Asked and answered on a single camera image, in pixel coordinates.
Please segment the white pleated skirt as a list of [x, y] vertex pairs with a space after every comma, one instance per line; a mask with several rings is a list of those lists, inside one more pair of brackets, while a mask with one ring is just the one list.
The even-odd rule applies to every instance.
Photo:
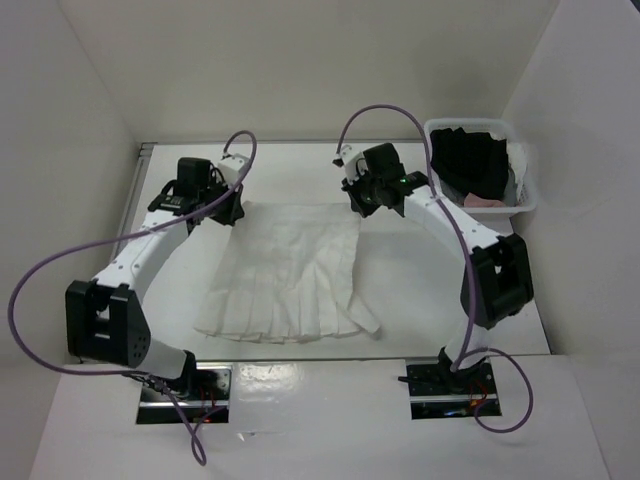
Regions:
[[237, 342], [307, 343], [382, 325], [354, 287], [361, 219], [342, 203], [247, 202], [194, 329]]

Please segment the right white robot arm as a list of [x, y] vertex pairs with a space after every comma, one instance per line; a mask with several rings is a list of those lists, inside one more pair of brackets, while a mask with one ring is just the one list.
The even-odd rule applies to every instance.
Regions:
[[394, 211], [433, 235], [463, 261], [459, 295], [467, 318], [437, 357], [435, 382], [459, 393], [478, 375], [489, 352], [487, 334], [534, 297], [527, 247], [517, 234], [501, 235], [451, 202], [430, 175], [406, 171], [390, 143], [362, 151], [338, 148], [341, 189], [351, 209], [366, 218]]

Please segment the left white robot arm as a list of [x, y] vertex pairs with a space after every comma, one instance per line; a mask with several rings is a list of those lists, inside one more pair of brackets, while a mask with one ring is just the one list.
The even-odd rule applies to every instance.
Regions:
[[249, 166], [248, 158], [229, 153], [217, 163], [179, 159], [176, 177], [150, 202], [137, 238], [91, 280], [67, 288], [71, 355], [157, 377], [180, 400], [213, 383], [192, 352], [153, 338], [142, 303], [165, 262], [204, 219], [232, 226], [243, 218], [240, 182]]

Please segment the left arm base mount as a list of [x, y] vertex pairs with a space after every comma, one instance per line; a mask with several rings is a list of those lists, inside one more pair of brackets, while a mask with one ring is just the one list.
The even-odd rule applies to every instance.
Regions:
[[[227, 423], [233, 367], [230, 363], [199, 362], [194, 390], [175, 395], [187, 420], [196, 424]], [[137, 406], [137, 425], [179, 424], [181, 418], [169, 397], [148, 380], [136, 377], [142, 384]]]

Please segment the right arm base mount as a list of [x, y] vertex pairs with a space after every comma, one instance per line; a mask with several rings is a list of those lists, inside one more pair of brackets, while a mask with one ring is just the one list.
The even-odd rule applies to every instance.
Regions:
[[493, 369], [489, 361], [471, 373], [453, 377], [437, 362], [409, 362], [397, 380], [408, 389], [413, 420], [473, 418], [502, 415]]

